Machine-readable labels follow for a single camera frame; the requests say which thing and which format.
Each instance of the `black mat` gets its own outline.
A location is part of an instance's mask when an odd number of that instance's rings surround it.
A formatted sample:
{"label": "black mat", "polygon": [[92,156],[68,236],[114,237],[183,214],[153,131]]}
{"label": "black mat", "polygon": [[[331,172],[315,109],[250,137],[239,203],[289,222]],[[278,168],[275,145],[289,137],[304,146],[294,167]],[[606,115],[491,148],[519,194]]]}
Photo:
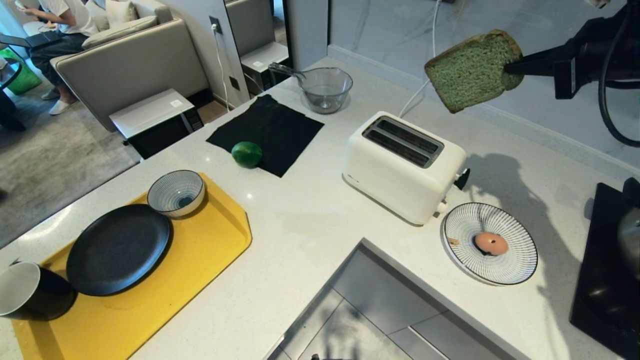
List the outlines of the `black mat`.
{"label": "black mat", "polygon": [[282,177],[323,126],[264,95],[207,141],[228,152],[239,142],[256,143],[262,147],[258,167]]}

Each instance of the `green bread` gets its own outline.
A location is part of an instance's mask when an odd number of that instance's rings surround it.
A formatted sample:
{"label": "green bread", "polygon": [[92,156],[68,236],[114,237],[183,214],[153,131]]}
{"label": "green bread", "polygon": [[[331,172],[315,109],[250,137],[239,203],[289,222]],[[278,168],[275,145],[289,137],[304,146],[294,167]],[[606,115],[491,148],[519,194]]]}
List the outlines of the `green bread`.
{"label": "green bread", "polygon": [[493,30],[476,35],[429,60],[424,71],[451,113],[494,99],[516,88],[524,75],[504,72],[504,66],[522,58],[509,34]]}

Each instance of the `gray carpet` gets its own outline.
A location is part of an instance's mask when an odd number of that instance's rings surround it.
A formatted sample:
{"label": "gray carpet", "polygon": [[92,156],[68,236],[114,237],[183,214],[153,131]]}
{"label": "gray carpet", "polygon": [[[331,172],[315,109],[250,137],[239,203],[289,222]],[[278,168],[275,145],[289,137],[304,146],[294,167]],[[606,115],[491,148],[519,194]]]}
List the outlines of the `gray carpet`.
{"label": "gray carpet", "polygon": [[137,164],[135,151],[81,103],[50,116],[54,101],[40,99],[50,88],[45,81],[20,96],[5,90],[27,131],[0,126],[0,248]]}

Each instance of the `kettle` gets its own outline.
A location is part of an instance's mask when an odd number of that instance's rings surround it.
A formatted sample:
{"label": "kettle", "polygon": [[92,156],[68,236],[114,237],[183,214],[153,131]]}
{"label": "kettle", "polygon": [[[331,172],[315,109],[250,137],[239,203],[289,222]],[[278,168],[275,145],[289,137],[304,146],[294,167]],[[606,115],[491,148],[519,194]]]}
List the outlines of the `kettle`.
{"label": "kettle", "polygon": [[631,274],[640,280],[640,183],[633,177],[625,181],[623,200],[632,209],[618,225],[618,246]]}

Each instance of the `black plate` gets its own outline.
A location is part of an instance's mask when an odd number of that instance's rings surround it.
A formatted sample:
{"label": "black plate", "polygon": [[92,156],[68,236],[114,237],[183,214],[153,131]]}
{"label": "black plate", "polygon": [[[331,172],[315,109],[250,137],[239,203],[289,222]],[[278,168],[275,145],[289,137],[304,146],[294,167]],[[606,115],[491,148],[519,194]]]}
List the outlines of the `black plate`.
{"label": "black plate", "polygon": [[171,222],[149,205],[115,209],[80,234],[69,252],[67,278],[87,295],[121,292],[154,269],[170,237]]}

